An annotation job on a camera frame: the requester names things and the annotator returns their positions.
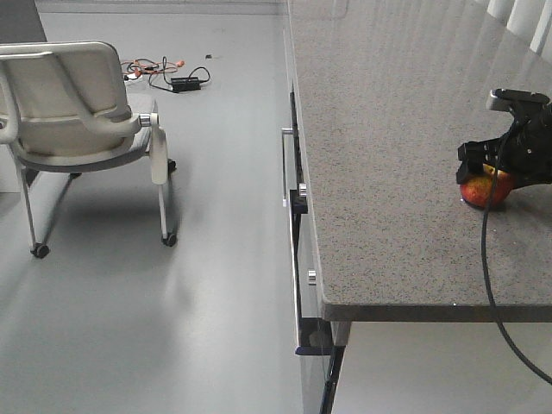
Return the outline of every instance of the chair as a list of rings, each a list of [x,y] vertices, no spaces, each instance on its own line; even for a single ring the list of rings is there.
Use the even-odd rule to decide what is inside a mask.
[[[155,101],[128,94],[116,50],[100,41],[0,46],[0,144],[16,163],[31,253],[49,248],[36,241],[24,171],[81,173],[122,166],[148,155],[158,186],[162,241],[166,229],[163,185],[176,168],[167,158],[165,132]]]

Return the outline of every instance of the cable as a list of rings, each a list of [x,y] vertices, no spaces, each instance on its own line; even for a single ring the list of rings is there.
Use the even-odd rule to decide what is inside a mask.
[[[172,78],[167,79],[167,73],[175,73],[180,67],[184,65],[183,60],[178,62],[169,62],[166,59],[166,56],[163,56],[161,62],[155,62],[150,59],[140,58],[136,60],[126,60],[121,62],[121,66],[126,65],[126,70],[123,69],[123,74],[125,79],[128,79],[128,75],[134,74],[135,79],[139,78],[142,75],[148,75],[147,83],[155,88],[162,91],[180,93],[183,91],[192,91],[201,89],[200,85],[205,84],[210,81],[210,72],[205,66],[198,66],[185,78]],[[197,71],[205,71],[207,73],[207,79],[200,79],[197,77],[192,77],[192,75]],[[163,75],[163,80],[165,84],[169,87],[165,88],[163,86],[158,86],[154,84],[154,81],[159,75]]]
[[[502,159],[502,153],[504,151],[505,144],[512,135],[513,131],[515,129],[521,128],[522,126],[523,125],[518,126],[518,122],[514,120],[514,122],[510,126],[510,129],[508,129],[508,131],[500,137],[499,153],[497,155],[496,164],[494,166],[494,174],[492,176],[491,194],[486,201],[485,211],[483,213],[483,223],[481,225],[481,262],[483,265],[483,276],[485,279],[486,295],[489,299],[489,309],[492,314],[492,319],[499,327],[500,334],[502,334],[503,338],[505,339],[506,343],[513,351],[513,353],[521,360],[521,362],[523,362],[523,364],[525,364],[525,366],[527,366],[527,368],[538,375],[542,380],[545,380],[550,385],[552,385],[552,377],[547,375],[542,369],[537,367],[529,358],[527,358],[527,356],[525,356],[521,349],[519,349],[516,343],[511,339],[510,334],[508,334],[508,331],[506,330],[506,327],[502,322],[502,318],[500,317],[499,309],[497,308],[497,304],[494,300],[494,295],[492,294],[491,278],[489,277],[489,267],[486,260],[486,224],[489,218],[492,198],[494,197],[494,192],[496,191],[497,184],[499,182],[499,166]]]
[[[193,71],[190,72],[190,74],[188,75],[188,78],[191,78],[191,75],[193,75],[195,72],[197,72],[200,69],[207,72],[207,79],[200,79],[199,80],[200,84],[205,84],[205,83],[210,81],[210,73],[209,73],[209,71],[207,70],[207,68],[205,66],[196,67]]]

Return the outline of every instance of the kitchen counter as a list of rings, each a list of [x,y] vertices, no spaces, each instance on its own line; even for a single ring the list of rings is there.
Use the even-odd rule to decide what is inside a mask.
[[[456,149],[502,135],[491,89],[550,95],[552,66],[472,1],[290,0],[323,317],[490,321],[482,212],[461,201]],[[552,321],[552,186],[489,218],[507,321]]]

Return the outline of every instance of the red apple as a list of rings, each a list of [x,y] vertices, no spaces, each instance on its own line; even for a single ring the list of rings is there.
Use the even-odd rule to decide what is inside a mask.
[[[491,195],[492,177],[494,176],[494,167],[483,165],[483,175],[472,177],[464,184],[460,184],[460,193],[464,201],[480,208],[485,208],[486,201]],[[514,189],[516,179],[508,172],[499,170],[497,177],[497,188],[492,198],[491,207],[496,207],[502,203],[510,191]]]

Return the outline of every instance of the power adapter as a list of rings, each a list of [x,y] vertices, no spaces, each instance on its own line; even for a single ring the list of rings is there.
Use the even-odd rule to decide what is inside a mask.
[[[186,91],[199,91],[201,82],[197,76],[187,78],[171,78],[171,91],[174,93]]]

